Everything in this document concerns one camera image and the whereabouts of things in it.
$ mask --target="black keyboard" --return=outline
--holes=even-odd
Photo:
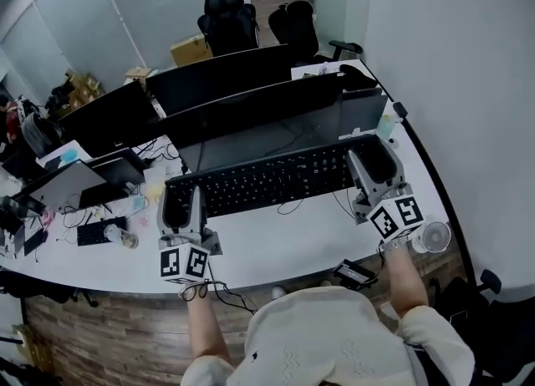
[[[376,135],[362,135],[282,155],[273,155],[166,182],[166,220],[172,226],[187,222],[191,192],[205,193],[207,215],[223,216],[284,202],[298,201],[354,186],[345,161],[354,150],[375,182],[395,176],[395,162]]]
[[[108,238],[104,235],[104,229],[110,224],[115,224],[120,229],[126,229],[126,217],[118,216],[111,220],[98,221],[85,226],[78,226],[78,246],[95,245],[97,243],[108,243]]]

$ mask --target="desk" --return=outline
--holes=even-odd
[[[360,60],[329,63],[329,71],[348,63],[373,77]],[[317,74],[321,65],[309,65],[292,71],[293,79],[304,73]],[[386,112],[393,114],[389,100]],[[396,124],[392,137],[399,143],[395,153],[405,168],[405,177],[418,196],[425,216],[436,221],[449,221],[441,198],[421,157],[402,124]],[[157,142],[155,147],[164,144]],[[174,173],[180,173],[180,160],[164,160]],[[336,193],[348,206],[346,191]],[[356,196],[356,189],[349,189]],[[128,210],[128,200],[110,204],[120,215]],[[281,211],[292,210],[298,202],[288,203]],[[321,272],[337,266],[343,259],[359,260],[375,253],[379,243],[371,224],[356,226],[338,205],[332,194],[305,199],[292,214],[281,216],[278,206],[208,219],[208,227],[219,234],[224,255],[211,257],[211,268],[217,280],[229,288],[251,287],[280,282]],[[17,260],[0,257],[0,264],[15,272],[51,282],[111,292],[163,293],[177,292],[180,285],[159,278],[159,232],[156,225],[157,204],[152,201],[145,210],[129,219],[129,230],[137,233],[139,246],[130,250],[121,245],[101,244],[78,248],[61,239],[63,218],[56,216],[49,228],[48,241],[34,254],[18,255]],[[147,227],[139,218],[148,215]],[[75,230],[70,232],[74,241]]]

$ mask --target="floor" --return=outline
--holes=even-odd
[[[455,241],[438,256],[414,254],[414,260],[427,286],[432,277],[446,285],[453,277],[465,276]],[[380,258],[372,256],[361,264],[377,272]],[[317,286],[328,277],[327,273],[318,274],[283,285],[292,292]],[[433,294],[428,288],[432,304]],[[271,299],[271,286],[241,292],[258,307]],[[381,321],[394,331],[397,323],[379,310],[389,300],[385,272],[363,293],[378,309]],[[99,301],[97,308],[82,299],[64,305],[44,297],[27,300],[29,325],[51,347],[56,374],[63,378],[64,385],[179,384],[191,362],[185,303],[175,295],[96,293],[95,297]],[[214,305],[232,359],[239,363],[251,315],[218,301]]]
[[[274,44],[278,44],[277,39],[269,27],[269,15],[275,12],[281,4],[296,1],[299,0],[251,0],[252,5],[257,9],[257,22],[259,27],[258,38],[260,46],[273,46]]]

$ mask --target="white shirt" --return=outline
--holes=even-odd
[[[434,309],[410,310],[395,335],[362,294],[320,287],[259,310],[247,330],[246,357],[236,369],[219,358],[201,357],[186,370],[182,385],[415,386],[404,341],[422,345],[450,386],[471,382],[471,350]]]

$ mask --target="small fan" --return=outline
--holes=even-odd
[[[451,230],[443,222],[434,221],[423,225],[412,240],[412,247],[416,252],[433,252],[435,254],[446,250],[451,241]]]

